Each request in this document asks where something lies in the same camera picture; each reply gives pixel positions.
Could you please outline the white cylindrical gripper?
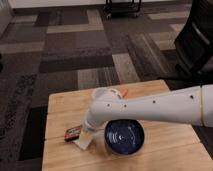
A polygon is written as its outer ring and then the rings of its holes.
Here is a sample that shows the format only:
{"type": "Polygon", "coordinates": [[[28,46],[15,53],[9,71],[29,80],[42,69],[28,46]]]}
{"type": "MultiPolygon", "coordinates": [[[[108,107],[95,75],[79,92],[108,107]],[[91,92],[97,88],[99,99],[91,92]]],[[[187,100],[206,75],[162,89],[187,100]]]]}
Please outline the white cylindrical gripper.
{"type": "Polygon", "coordinates": [[[83,126],[84,132],[80,133],[80,136],[79,136],[80,142],[84,142],[84,141],[87,140],[87,133],[86,132],[96,132],[98,127],[99,127],[99,125],[96,122],[92,122],[92,121],[88,121],[88,120],[85,120],[82,123],[82,126],[83,126]]]}

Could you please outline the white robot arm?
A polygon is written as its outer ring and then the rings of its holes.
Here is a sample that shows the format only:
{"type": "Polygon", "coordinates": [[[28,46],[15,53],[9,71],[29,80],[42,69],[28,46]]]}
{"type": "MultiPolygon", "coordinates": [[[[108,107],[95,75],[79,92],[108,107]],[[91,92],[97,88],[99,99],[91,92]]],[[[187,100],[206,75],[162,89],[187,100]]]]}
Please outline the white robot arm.
{"type": "Polygon", "coordinates": [[[105,122],[148,120],[213,127],[213,85],[125,99],[114,88],[97,88],[82,121],[80,136],[91,136],[105,122]]]}

